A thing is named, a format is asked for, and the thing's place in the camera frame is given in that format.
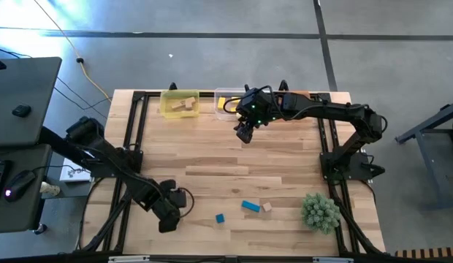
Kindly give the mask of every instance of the yellow container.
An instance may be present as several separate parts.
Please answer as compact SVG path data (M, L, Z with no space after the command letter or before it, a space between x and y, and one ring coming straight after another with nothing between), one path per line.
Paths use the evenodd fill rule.
M162 91L160 113L165 118L186 118L199 116L199 91Z

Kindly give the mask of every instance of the blue block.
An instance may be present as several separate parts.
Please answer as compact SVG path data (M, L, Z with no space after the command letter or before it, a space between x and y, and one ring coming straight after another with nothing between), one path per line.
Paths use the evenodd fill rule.
M219 224L225 222L224 214L218 214L217 216L215 216L215 219L217 220L217 223L219 223Z
M261 210L261 207L256 205L256 204L253 204L251 202L248 202L246 200L243 201L242 207L244 208L248 208L248 209L251 209L252 211L255 211L255 212L259 212Z

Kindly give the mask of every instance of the succulent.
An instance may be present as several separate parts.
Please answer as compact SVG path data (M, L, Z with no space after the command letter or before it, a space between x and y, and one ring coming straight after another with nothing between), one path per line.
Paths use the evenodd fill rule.
M333 232L340 220L340 211L334 200L321 194L306 194L302 200L301 215L304 225L313 231L321 230L326 235Z

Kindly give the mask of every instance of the wooden table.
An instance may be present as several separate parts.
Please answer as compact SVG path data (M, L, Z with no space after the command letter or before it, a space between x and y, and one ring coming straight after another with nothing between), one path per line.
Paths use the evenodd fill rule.
M116 90L113 95L105 137L115 147L123 144L132 92ZM351 101L346 92L333 92L331 97L333 102ZM300 218L302 198L306 194L328 196L327 184L321 179L317 120L276 121L257 129L252 142L246 145L233 131L235 122L216 118L212 98L201 98L200 102L198 118L167 120L159 113L159 99L149 101L142 143L142 175L157 181L176 179L179 186L192 191L195 206L175 232L160 234L158 218L133 203L124 253L338 255L335 234L314 233L303 226ZM135 120L134 127L137 127L139 115ZM336 125L340 143L343 143L354 128L339 121ZM85 215L84 244L108 216L114 183L112 179L103 180L90 198ZM348 183L356 222L373 244L384 251L370 189L359 181ZM273 209L268 213L245 210L241 208L244 199L257 204L270 202ZM225 215L224 224L216 223L215 215L219 213ZM342 227L346 246L350 249L348 227L345 223ZM113 243L117 240L118 230L117 222Z

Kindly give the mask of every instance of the gray floor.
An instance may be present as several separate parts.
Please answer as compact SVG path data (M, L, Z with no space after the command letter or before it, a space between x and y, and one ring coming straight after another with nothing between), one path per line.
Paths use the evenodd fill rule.
M317 34L312 0L40 1L63 28L85 31ZM453 35L453 0L321 0L328 34ZM0 27L54 29L32 1L2 1ZM271 84L328 91L318 39L72 38L89 74L116 88L217 88ZM434 190L414 141L395 136L453 102L453 42L329 41L339 91L385 115L384 138L366 147L387 172L375 179L378 215L388 252L453 246L453 209L427 212ZM62 37L0 29L0 47L31 56L60 56L60 77L90 103L102 95L82 76ZM0 58L7 55L0 53ZM118 61L118 67L111 64ZM56 86L73 99L60 83ZM108 103L97 109L107 113ZM53 94L45 124L60 135L81 110ZM92 110L85 112L99 119ZM69 252L81 199L49 200L50 231L0 235L0 258Z

